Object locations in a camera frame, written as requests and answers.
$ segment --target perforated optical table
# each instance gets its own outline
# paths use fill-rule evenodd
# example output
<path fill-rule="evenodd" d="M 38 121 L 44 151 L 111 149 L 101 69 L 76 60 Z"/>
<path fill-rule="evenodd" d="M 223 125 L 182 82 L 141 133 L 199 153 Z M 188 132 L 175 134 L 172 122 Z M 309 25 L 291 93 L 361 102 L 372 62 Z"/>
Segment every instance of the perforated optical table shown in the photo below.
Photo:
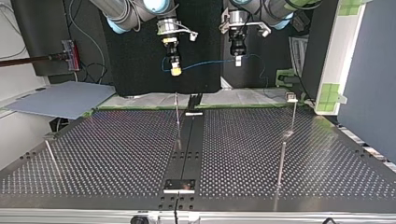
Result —
<path fill-rule="evenodd" d="M 55 160 L 42 146 L 1 171 L 0 223 L 396 222 L 396 174 L 310 109 L 293 127 L 291 117 L 288 107 L 208 109 L 182 115 L 179 132 L 173 110 L 97 111 L 50 143 Z M 194 193 L 163 193 L 169 180 L 192 180 Z"/>

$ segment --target white wall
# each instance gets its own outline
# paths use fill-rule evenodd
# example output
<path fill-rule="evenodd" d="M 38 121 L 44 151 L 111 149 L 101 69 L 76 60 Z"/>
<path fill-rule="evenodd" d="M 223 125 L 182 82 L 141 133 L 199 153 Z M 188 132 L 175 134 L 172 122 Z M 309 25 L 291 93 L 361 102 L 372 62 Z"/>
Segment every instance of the white wall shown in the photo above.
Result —
<path fill-rule="evenodd" d="M 11 6 L 9 0 L 0 0 Z M 3 9 L 15 22 L 12 13 Z M 0 13 L 0 57 L 15 54 L 23 48 L 22 38 Z M 15 57 L 29 57 L 28 53 Z M 0 170 L 15 161 L 26 151 L 43 142 L 43 136 L 50 132 L 51 118 L 1 110 L 1 102 L 26 92 L 43 87 L 47 80 L 37 77 L 30 64 L 0 68 Z"/>
<path fill-rule="evenodd" d="M 0 170 L 43 142 L 52 118 L 9 113 L 0 119 Z"/>
<path fill-rule="evenodd" d="M 9 0 L 0 0 L 11 6 Z M 17 26 L 14 16 L 3 9 Z M 19 52 L 24 46 L 22 38 L 0 13 L 0 58 Z M 29 57 L 25 52 L 13 59 Z M 0 68 L 0 101 L 46 85 L 46 79 L 37 77 L 31 64 Z"/>

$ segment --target blue cable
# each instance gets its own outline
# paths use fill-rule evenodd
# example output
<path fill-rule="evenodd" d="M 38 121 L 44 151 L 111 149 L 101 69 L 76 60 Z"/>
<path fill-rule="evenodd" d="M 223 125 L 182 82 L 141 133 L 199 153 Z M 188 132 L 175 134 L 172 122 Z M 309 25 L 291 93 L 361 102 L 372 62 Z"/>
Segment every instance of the blue cable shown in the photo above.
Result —
<path fill-rule="evenodd" d="M 262 78 L 262 75 L 264 74 L 265 68 L 266 68 L 264 59 L 262 57 L 260 57 L 260 55 L 258 55 L 258 54 L 249 54 L 247 56 L 244 56 L 244 59 L 248 59 L 251 56 L 254 56 L 254 57 L 256 57 L 256 58 L 258 58 L 258 59 L 260 59 L 262 61 L 262 64 L 264 65 L 264 68 L 262 69 L 262 72 L 260 73 L 260 78 Z M 163 72 L 170 72 L 171 70 L 164 68 L 165 60 L 166 60 L 166 57 L 163 58 L 162 70 L 163 70 Z M 195 63 L 195 64 L 192 64 L 190 66 L 187 66 L 187 67 L 183 68 L 183 71 L 192 69 L 192 68 L 197 67 L 197 66 L 210 64 L 210 63 L 231 63 L 231 62 L 235 62 L 235 59 L 215 60 L 215 61 L 207 61 L 207 62 Z"/>

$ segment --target black bracket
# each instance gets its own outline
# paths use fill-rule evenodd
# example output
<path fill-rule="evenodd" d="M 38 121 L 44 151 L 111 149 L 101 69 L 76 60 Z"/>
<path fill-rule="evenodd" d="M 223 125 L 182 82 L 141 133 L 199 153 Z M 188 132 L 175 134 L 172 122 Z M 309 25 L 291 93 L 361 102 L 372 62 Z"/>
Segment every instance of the black bracket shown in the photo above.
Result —
<path fill-rule="evenodd" d="M 326 220 L 324 220 L 323 224 L 328 224 L 328 223 L 332 223 L 332 224 L 337 224 L 334 219 L 332 219 L 331 217 L 326 218 Z"/>
<path fill-rule="evenodd" d="M 163 193 L 165 194 L 193 194 L 195 192 L 195 180 L 180 180 L 180 179 L 168 179 L 165 182 Z"/>
<path fill-rule="evenodd" d="M 202 93 L 192 94 L 190 96 L 189 105 L 187 107 L 186 116 L 202 116 L 204 113 L 202 110 L 196 109 L 195 107 L 201 103 Z"/>

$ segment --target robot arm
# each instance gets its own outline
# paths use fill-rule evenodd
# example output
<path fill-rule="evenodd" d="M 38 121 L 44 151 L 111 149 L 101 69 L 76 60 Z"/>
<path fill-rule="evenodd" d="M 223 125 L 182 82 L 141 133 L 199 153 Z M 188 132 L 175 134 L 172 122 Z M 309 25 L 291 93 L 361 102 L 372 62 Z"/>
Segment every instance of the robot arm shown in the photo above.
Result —
<path fill-rule="evenodd" d="M 108 24 L 118 34 L 132 29 L 138 32 L 143 22 L 157 17 L 158 35 L 166 47 L 166 57 L 172 65 L 172 76 L 181 74 L 179 34 L 189 33 L 190 41 L 195 41 L 198 34 L 177 20 L 177 6 L 173 0 L 91 0 L 91 2 L 103 11 Z"/>
<path fill-rule="evenodd" d="M 235 57 L 236 66 L 242 65 L 242 57 L 247 54 L 245 39 L 249 26 L 259 26 L 259 35 L 267 37 L 271 34 L 269 26 L 278 28 L 279 24 L 289 21 L 300 6 L 317 1 L 299 0 L 299 6 L 296 6 L 293 0 L 229 0 L 219 28 L 223 34 L 229 32 L 232 42 L 230 53 Z"/>

